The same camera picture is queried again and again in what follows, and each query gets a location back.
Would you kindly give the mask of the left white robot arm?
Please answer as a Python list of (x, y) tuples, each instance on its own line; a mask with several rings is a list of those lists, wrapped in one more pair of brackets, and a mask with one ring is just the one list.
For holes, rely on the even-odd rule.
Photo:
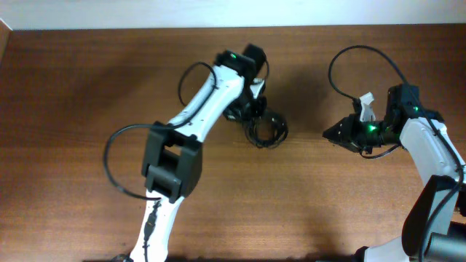
[(267, 63), (262, 48), (249, 44), (242, 53), (218, 54), (198, 93), (167, 124), (149, 127), (141, 173), (145, 179), (145, 212), (138, 240), (128, 261), (165, 261), (181, 203), (202, 173), (203, 143), (221, 116), (250, 124), (264, 115)]

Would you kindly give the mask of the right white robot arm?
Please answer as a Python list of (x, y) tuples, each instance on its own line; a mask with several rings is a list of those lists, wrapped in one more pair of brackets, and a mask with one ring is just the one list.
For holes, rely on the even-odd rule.
[(365, 159), (373, 148), (404, 148), (414, 161), (424, 188), (399, 237), (360, 248), (352, 261), (464, 261), (465, 225), (455, 223), (455, 210), (465, 211), (465, 161), (447, 135), (442, 116), (419, 102), (419, 89), (409, 84), (389, 88), (383, 120), (377, 121), (368, 93), (355, 102), (355, 112), (323, 132), (330, 142)]

